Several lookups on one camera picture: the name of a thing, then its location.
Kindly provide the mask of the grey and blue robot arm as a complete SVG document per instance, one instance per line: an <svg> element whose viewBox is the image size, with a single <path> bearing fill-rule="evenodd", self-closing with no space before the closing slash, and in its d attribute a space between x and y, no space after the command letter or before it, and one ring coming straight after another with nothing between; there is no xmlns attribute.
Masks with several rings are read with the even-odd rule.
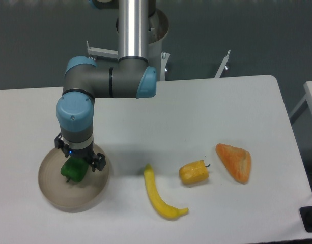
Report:
<svg viewBox="0 0 312 244"><path fill-rule="evenodd" d="M117 8L118 66L100 69L88 57L69 60L65 84L56 105L61 132L54 143L65 157L83 159L92 171L102 171L105 156L94 153L93 116L96 98L151 98L157 71L148 61L149 17L155 1L90 1L97 9Z"/></svg>

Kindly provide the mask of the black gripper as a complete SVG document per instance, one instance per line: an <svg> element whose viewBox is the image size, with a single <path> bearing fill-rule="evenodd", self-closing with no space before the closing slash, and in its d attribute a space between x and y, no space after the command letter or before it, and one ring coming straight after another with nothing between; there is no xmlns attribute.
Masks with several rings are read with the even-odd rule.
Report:
<svg viewBox="0 0 312 244"><path fill-rule="evenodd" d="M93 151L93 139L86 140L81 143L73 143L63 140L60 132L54 139L54 147L60 149L64 156L83 159L90 166L93 172L102 171L106 165L106 158L103 153L95 154Z"/></svg>

